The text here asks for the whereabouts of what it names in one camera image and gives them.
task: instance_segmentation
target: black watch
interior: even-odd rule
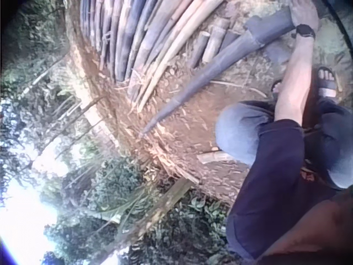
[[[309,26],[305,24],[300,24],[296,27],[297,29],[297,34],[299,34],[302,37],[313,37],[315,39],[315,31]]]

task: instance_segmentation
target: bamboo stack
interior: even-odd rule
[[[141,111],[167,64],[223,0],[81,0],[80,25]]]

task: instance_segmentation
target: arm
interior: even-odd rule
[[[290,7],[295,26],[306,24],[317,31],[319,19],[311,0],[293,0]],[[313,49],[314,38],[297,35],[296,47],[288,63],[276,104],[275,121],[291,119],[302,125],[311,83]]]

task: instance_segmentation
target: tree trunk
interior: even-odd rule
[[[184,194],[191,188],[193,183],[186,178],[180,178],[170,190],[162,196],[157,204],[147,212],[146,216],[136,223],[134,227],[116,238],[114,242],[106,246],[91,260],[91,265],[100,265],[115,250],[119,251],[125,247],[133,245],[141,238],[154,224],[156,224],[171,208],[177,203]]]

